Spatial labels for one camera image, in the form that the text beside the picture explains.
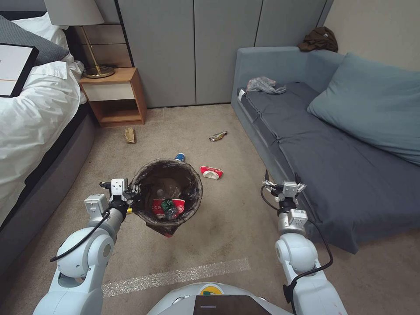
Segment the tape strip on floor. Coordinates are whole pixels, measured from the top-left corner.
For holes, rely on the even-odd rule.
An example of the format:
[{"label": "tape strip on floor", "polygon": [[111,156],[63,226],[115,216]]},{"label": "tape strip on floor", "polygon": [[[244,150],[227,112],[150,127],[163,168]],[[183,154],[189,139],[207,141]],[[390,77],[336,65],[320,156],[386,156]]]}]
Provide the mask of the tape strip on floor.
[{"label": "tape strip on floor", "polygon": [[241,258],[227,262],[216,262],[192,268],[185,268],[164,273],[155,273],[127,280],[106,283],[102,286],[104,297],[112,297],[153,287],[162,287],[170,284],[188,282],[221,276],[227,273],[237,273],[250,270],[248,259]]}]

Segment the table lamp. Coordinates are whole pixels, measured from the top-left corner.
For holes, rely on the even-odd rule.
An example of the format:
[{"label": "table lamp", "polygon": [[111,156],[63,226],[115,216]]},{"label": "table lamp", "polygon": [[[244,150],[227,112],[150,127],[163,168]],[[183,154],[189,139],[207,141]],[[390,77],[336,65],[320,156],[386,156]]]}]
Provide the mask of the table lamp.
[{"label": "table lamp", "polygon": [[84,30],[83,25],[96,25],[104,23],[94,0],[44,0],[53,25],[81,26],[89,52],[92,55],[94,68],[85,69],[83,75],[88,78],[108,77],[115,73],[108,66],[100,66],[92,51],[92,45]]}]

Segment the black trash bag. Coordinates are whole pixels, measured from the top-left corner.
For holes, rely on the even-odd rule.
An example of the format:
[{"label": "black trash bag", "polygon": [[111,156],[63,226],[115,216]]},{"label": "black trash bag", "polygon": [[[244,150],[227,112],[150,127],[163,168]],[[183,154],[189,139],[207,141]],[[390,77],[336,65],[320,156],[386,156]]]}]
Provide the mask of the black trash bag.
[{"label": "black trash bag", "polygon": [[[197,212],[203,195],[197,172],[191,165],[175,159],[158,159],[146,164],[134,176],[129,189],[134,185],[139,186],[140,197],[131,204],[131,209],[146,221],[148,227],[166,237],[171,237]],[[185,200],[184,212],[175,220],[158,219],[152,212],[158,189],[163,189],[167,198]]]}]

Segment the gray pillow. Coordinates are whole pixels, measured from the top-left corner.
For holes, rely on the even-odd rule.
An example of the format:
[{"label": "gray pillow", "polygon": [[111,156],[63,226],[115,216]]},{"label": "gray pillow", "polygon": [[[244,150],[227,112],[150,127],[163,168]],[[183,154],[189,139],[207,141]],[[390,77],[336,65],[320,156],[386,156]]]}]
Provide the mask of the gray pillow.
[{"label": "gray pillow", "polygon": [[348,53],[308,112],[420,165],[420,72]]},{"label": "gray pillow", "polygon": [[35,46],[39,50],[35,65],[60,61],[69,51],[34,33],[24,30],[0,15],[0,43]]}]

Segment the wooden nightstand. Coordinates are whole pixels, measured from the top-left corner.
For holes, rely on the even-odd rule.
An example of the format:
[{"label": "wooden nightstand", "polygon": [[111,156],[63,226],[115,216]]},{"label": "wooden nightstand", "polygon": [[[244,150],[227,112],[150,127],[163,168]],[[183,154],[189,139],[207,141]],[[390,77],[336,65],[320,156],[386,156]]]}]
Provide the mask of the wooden nightstand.
[{"label": "wooden nightstand", "polygon": [[100,79],[83,77],[79,84],[101,127],[145,123],[147,107],[137,68],[117,68]]}]

